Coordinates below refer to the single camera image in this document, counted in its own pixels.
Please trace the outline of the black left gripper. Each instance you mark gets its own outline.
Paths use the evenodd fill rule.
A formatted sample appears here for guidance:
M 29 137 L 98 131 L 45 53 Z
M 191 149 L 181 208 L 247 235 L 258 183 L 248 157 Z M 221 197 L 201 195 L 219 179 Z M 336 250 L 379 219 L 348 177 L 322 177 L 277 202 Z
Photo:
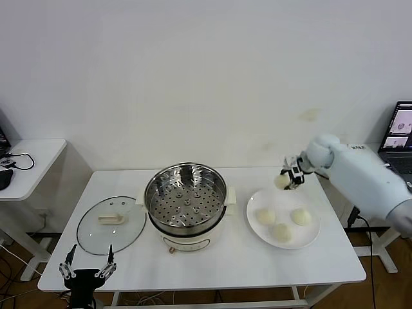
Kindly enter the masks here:
M 109 246 L 107 263 L 100 270 L 78 269 L 74 271 L 71 264 L 76 248 L 77 245 L 74 244 L 67 253 L 64 262 L 59 264 L 59 272 L 64 279 L 64 286 L 70 292 L 68 308 L 98 308 L 97 300 L 93 294 L 106 281 L 101 277 L 110 277 L 117 269 L 117 264 L 114 262 L 113 246 Z

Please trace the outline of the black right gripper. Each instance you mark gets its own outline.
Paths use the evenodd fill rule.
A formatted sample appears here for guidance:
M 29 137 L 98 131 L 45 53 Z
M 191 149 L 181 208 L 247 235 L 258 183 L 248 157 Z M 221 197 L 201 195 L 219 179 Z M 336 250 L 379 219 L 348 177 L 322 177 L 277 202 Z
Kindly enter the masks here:
M 282 166 L 280 175 L 289 175 L 289 190 L 294 190 L 304 184 L 305 174 L 312 174 L 314 166 L 310 163 L 306 153 L 289 155 L 285 157 L 285 164 Z

